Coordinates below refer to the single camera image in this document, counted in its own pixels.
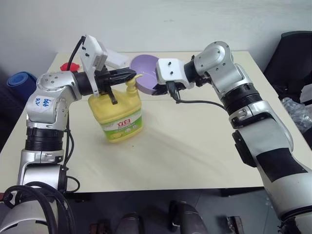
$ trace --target yellow plastic bottle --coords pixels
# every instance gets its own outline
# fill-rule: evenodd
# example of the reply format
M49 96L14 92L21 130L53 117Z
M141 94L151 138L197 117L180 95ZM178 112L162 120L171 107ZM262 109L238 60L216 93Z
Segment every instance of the yellow plastic bottle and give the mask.
M139 76L126 82L126 92L112 89L118 101L115 105L108 95L92 95L88 99L94 117L110 142L128 139L142 130L141 99L136 88L136 78Z

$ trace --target white table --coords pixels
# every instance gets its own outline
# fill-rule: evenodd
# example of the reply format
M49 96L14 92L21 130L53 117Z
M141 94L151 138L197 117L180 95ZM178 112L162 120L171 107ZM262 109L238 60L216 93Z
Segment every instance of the white table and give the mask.
M188 61L198 52L148 53L159 58ZM130 58L140 53L126 53ZM248 52L233 52L263 99L288 127L294 156L312 168L312 152ZM59 71L69 54L58 54L49 71ZM74 62L80 63L78 56ZM123 90L124 84L115 86ZM120 143L108 143L94 119L87 97L70 107L75 149L68 175L81 182L79 192L158 189L233 188L262 186L257 169L238 155L227 113L208 104L175 104L167 95L142 99L144 130ZM210 85L181 92L183 99L219 102ZM26 139L26 113L22 113L0 154L0 192L17 181L20 151ZM69 184L69 189L76 185Z

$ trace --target green label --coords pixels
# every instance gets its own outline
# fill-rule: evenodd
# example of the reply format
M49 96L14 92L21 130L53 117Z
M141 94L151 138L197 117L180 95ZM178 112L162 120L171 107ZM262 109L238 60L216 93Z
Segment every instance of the green label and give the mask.
M125 137L142 127L141 110L114 122L101 124L101 127L109 140Z

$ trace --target black cable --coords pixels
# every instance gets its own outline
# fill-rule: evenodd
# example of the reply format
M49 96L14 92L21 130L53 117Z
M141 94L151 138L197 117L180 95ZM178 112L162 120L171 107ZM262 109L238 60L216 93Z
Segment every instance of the black cable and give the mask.
M26 184L27 186L38 186L52 193L52 196L56 199L56 201L61 205L63 212L65 213L65 217L68 220L66 222L67 228L69 229L70 234L76 234L76 225L73 211L68 204L66 198L55 188L52 186L42 183L39 181L33 181Z
M69 136L70 141L71 141L71 149L70 149L70 152L69 152L68 156L65 157L64 166L66 166L66 164L68 163L70 157L72 156L73 151L74 151L74 146L75 146L74 138L73 138L73 135L72 135L70 130L67 130L67 135Z
M71 54L71 56L69 58L68 64L67 64L67 71L70 70L70 66L71 66L71 64L73 62L74 56L76 55L76 53L77 53L79 47L81 46L81 44L84 43L85 39L86 39L86 37L82 36L80 38L80 40L78 41L77 45L75 46L75 48L74 48L74 50L73 50L73 52L72 52L72 54ZM72 156L73 151L74 151L74 146L75 146L74 138L73 138L73 135L72 135L72 133L70 131L70 128L69 128L69 111L68 111L68 114L67 114L67 123L66 123L66 130L65 131L66 131L66 150L65 150L65 158L64 158L64 164L63 164L64 167L66 167L70 157ZM70 150L70 152L68 154L68 151L69 151L69 140L71 141L71 150ZM67 178L71 178L71 179L75 180L77 182L77 185L78 185L77 189L75 189L73 191L68 191L68 193L76 192L80 188L80 182L76 178L74 178L72 176L68 176Z
M204 101L204 100L192 100L192 101L186 101L186 100L181 100L181 99L177 99L175 97L172 97L175 101L177 101L177 103L207 103L207 104L212 104L212 105L216 105L218 107L221 107L224 110L224 107L216 102L213 101Z
M11 193L13 191L23 191L25 193L28 193L34 196L35 199L39 202L40 206L42 207L42 210L43 210L46 222L47 222L49 234L58 233L57 222L56 222L52 207L49 204L47 198L39 190L36 190L32 187L28 187L25 185L15 185L15 186L8 188L4 192L3 201L9 208L14 207L14 205L10 202L10 200L12 199Z
M171 96L177 103L207 103L207 104L216 105L216 106L222 108L223 110L225 110L224 107L223 107L221 104L216 103L216 102L213 102L213 101L203 101L203 100L181 100L181 99L180 99L180 93L179 93L179 91L177 90L176 84L175 84L174 81L166 82L166 86L167 86L167 90L168 90L169 93L170 93L170 96Z
M77 183L77 188L76 188L76 189L71 190L71 191L67 191L66 193L72 194L72 193L74 193L74 192L77 192L77 191L79 190L79 188L80 188L80 182L79 182L79 180L77 180L75 177L69 176L69 175L67 175L66 177L69 178L69 179L74 180L74 181Z
M81 36L80 40L78 41L76 47L74 48L70 58L69 58L69 61L68 61L68 64L67 64L67 71L70 70L70 65L72 65L72 62L73 62L73 59L74 59L74 56L75 54L77 53L79 47L81 46L82 43L84 43L84 41L86 40L86 37L85 36Z

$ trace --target floor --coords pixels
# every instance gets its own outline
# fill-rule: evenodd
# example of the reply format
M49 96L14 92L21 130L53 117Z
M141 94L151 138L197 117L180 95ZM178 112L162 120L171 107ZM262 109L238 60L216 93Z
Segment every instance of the floor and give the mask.
M218 189L94 193L89 199L70 199L79 234L87 234L99 219L109 219L115 230L122 216L133 211L142 216L147 234L170 234L167 212L173 199L196 207L212 234L231 233L226 216L240 216L246 234L274 234L280 225L264 190L230 197L221 197Z

